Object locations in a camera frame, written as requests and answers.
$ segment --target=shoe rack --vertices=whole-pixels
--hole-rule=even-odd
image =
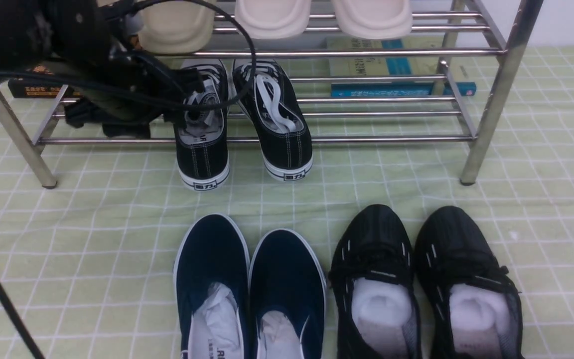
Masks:
[[[391,117],[435,117],[435,116],[457,116],[462,124],[462,132],[451,135],[416,135],[416,136],[321,136],[314,137],[314,143],[353,143],[353,144],[397,144],[397,143],[469,143],[470,152],[468,159],[460,176],[463,185],[474,184],[478,176],[481,164],[484,161],[488,146],[493,138],[501,113],[506,104],[506,100],[512,88],[515,75],[519,68],[526,45],[533,32],[537,16],[540,12],[544,0],[521,0],[515,22],[508,39],[504,39],[492,17],[482,4],[481,0],[452,0],[450,11],[435,11],[414,13],[414,25],[412,32],[442,32],[444,40],[442,48],[391,48],[377,50],[259,50],[258,57],[268,57],[273,59],[302,59],[302,58],[330,58],[330,57],[411,57],[411,56],[432,56],[439,57],[438,70],[430,75],[409,75],[409,76],[380,76],[380,77],[292,77],[294,83],[316,83],[316,82],[394,82],[394,81],[433,81],[433,93],[422,97],[380,97],[380,98],[301,98],[302,104],[343,104],[343,103],[436,103],[451,102],[452,109],[448,111],[437,111],[427,109],[426,111],[360,111],[360,112],[308,112],[305,118],[391,118]],[[335,20],[334,14],[312,14],[310,20]],[[419,24],[422,20],[445,20],[439,24]],[[310,25],[305,32],[340,32],[337,26]],[[456,40],[460,32],[480,32],[484,35],[488,47],[470,48],[456,47]],[[223,21],[222,16],[216,16],[214,34],[234,34],[236,29]],[[198,51],[192,55],[166,55],[166,57],[204,57],[219,59],[235,59],[238,57],[249,57],[249,52],[245,50],[205,50]],[[476,126],[471,115],[466,109],[464,100],[458,91],[454,95],[444,95],[445,84],[455,84],[449,64],[453,57],[465,56],[493,56],[496,57],[499,68],[492,85],[486,107],[481,116],[479,126]],[[72,102],[64,99],[66,86],[61,89],[57,98],[52,102],[52,106],[45,115],[39,130],[30,136],[23,125],[19,122],[14,111],[0,92],[0,122],[11,137],[12,141],[22,153],[26,162],[35,173],[41,185],[45,188],[55,188],[57,178],[41,157],[41,152],[45,146],[54,145],[170,145],[174,144],[173,137],[153,138],[153,139],[108,139],[108,138],[84,138],[84,137],[51,137],[57,123],[64,118],[62,104]],[[243,118],[244,114],[230,114],[231,118]],[[255,137],[230,137],[230,143],[257,143]]]

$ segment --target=floor mat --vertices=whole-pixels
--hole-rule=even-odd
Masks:
[[[497,62],[457,61],[478,84],[478,95],[466,101],[479,118]],[[325,60],[282,65],[292,76],[328,75]],[[321,96],[329,87],[298,84],[296,91]],[[13,100],[11,106],[32,135],[50,103]],[[308,123],[313,136],[460,129],[451,118],[417,120]],[[230,121],[228,130],[255,133],[247,120]],[[172,134],[167,124],[152,126],[153,136]],[[55,136],[101,135],[88,125],[55,130]],[[283,184],[266,173],[257,146],[232,145],[229,183],[193,193],[183,187],[173,146],[48,146],[44,157],[59,187],[47,191],[0,126],[0,277],[51,358],[179,358],[172,268],[197,218],[228,214],[251,251],[267,231],[294,229],[328,270],[337,240],[363,207],[390,205],[413,239],[429,213],[455,204],[478,222],[523,292],[525,357],[574,359],[574,47],[528,49],[476,186],[462,187],[457,179],[466,153],[463,144],[314,147],[311,173]],[[422,291],[417,296],[428,355],[433,318]],[[324,358],[332,359],[336,315],[333,295],[328,298]],[[0,308],[4,357],[27,352]]]

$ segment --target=shoe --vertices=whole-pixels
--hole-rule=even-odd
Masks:
[[[216,4],[216,0],[205,0]],[[214,11],[198,4],[172,1],[144,9],[139,43],[157,54],[186,54],[203,48],[214,32]]]
[[[251,38],[279,39],[302,34],[311,0],[236,0],[234,15]]]
[[[338,306],[338,359],[422,357],[411,250],[391,208],[375,204],[353,218],[329,273]]]
[[[237,91],[249,79],[249,60],[233,64]],[[239,105],[260,139],[265,168],[279,181],[305,178],[313,165],[311,134],[289,77],[275,61],[259,60],[253,91]]]
[[[320,359],[325,291],[325,275],[305,239],[288,229],[267,233],[249,273],[252,357]]]
[[[458,207],[431,214],[415,261],[435,315],[431,359],[522,358],[519,293],[471,217]]]
[[[196,68],[203,76],[203,93],[194,92],[187,105],[220,104],[230,98],[228,74],[216,59],[188,59],[182,68]],[[185,186],[207,191],[220,187],[230,174],[227,150],[228,109],[185,111],[174,122],[178,169]]]
[[[403,38],[411,33],[410,0],[331,0],[338,26],[363,39]]]
[[[189,229],[174,263],[182,359],[247,359],[249,253],[232,219],[210,214]]]

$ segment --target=slipper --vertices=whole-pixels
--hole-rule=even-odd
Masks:
[[[216,4],[216,0],[206,0]],[[157,54],[194,52],[209,42],[214,31],[214,11],[191,2],[171,1],[141,11],[144,27],[141,46]]]
[[[353,37],[394,39],[410,34],[410,0],[332,0],[338,26]]]
[[[311,0],[236,0],[236,21],[256,39],[289,38],[309,23]]]

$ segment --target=black canvas sneaker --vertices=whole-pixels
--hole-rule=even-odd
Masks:
[[[431,359],[521,359],[519,293],[480,228],[458,207],[429,216],[415,263],[435,315]]]
[[[237,91],[248,81],[250,69],[251,61],[234,61]],[[269,174],[280,181],[304,178],[313,164],[311,134],[291,81],[278,63],[258,61],[253,91],[239,105],[254,123]]]
[[[230,98],[228,73],[221,60],[187,59],[182,68],[196,68],[205,86],[205,91],[194,92],[184,104],[220,104]],[[185,186],[192,190],[214,190],[230,174],[227,114],[228,109],[185,111],[182,121],[174,123],[178,169]]]
[[[329,273],[338,306],[338,359],[420,359],[412,247],[400,218],[376,204],[351,221]]]

